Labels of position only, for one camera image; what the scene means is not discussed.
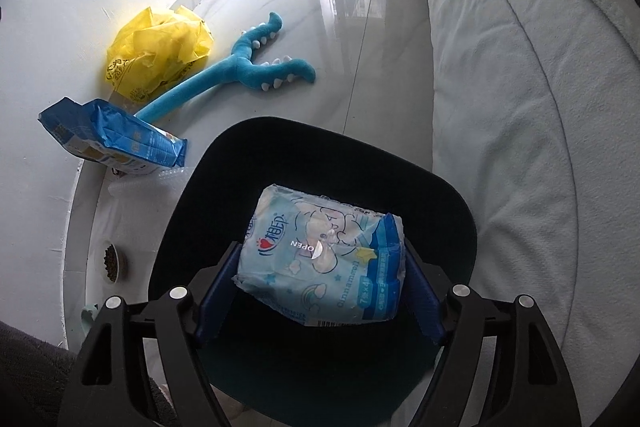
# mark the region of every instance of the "white tiled floor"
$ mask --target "white tiled floor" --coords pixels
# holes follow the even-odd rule
[[[305,58],[316,68],[315,84],[296,81],[268,92],[231,84],[196,97],[158,124],[189,139],[188,167],[196,166],[229,126],[274,115],[344,133],[431,168],[433,51],[427,0],[203,0],[195,12],[215,39],[210,63],[226,57],[240,31],[267,20],[270,11],[282,16],[284,28],[254,54],[254,62]],[[101,303],[115,293],[130,303],[144,301],[179,191],[123,201],[110,196],[108,183],[92,230],[86,301]],[[116,285],[101,274],[96,246],[105,237],[129,260],[129,276]],[[160,371],[157,355],[149,365],[152,374]],[[249,411],[233,425],[282,424]]]

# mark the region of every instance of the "blue plush toy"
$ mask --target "blue plush toy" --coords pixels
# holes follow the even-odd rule
[[[301,76],[309,82],[316,79],[316,70],[306,60],[300,58],[279,58],[273,64],[265,62],[256,66],[251,62],[254,50],[273,39],[282,28],[282,18],[274,12],[269,14],[269,22],[257,28],[242,32],[242,36],[231,49],[231,55],[200,73],[194,74],[183,83],[162,94],[136,113],[136,117],[148,123],[159,120],[194,96],[218,84],[241,82],[252,89],[278,89],[284,80],[291,82]]]

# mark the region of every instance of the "yellow plastic bag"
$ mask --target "yellow plastic bag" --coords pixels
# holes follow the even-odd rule
[[[149,7],[107,49],[105,80],[129,100],[148,102],[203,66],[212,45],[207,24],[188,8],[153,12]]]

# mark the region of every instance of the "blue food bag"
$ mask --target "blue food bag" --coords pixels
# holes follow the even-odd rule
[[[79,103],[63,98],[38,121],[74,156],[129,174],[157,167],[184,167],[187,140],[179,139],[97,98]]]
[[[305,326],[386,321],[398,310],[404,256],[398,216],[271,185],[234,281]]]

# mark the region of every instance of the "white cloth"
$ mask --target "white cloth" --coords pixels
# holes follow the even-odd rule
[[[433,171],[476,221],[471,284],[490,298],[536,298],[589,425],[640,351],[630,318],[640,314],[640,9],[429,6]]]

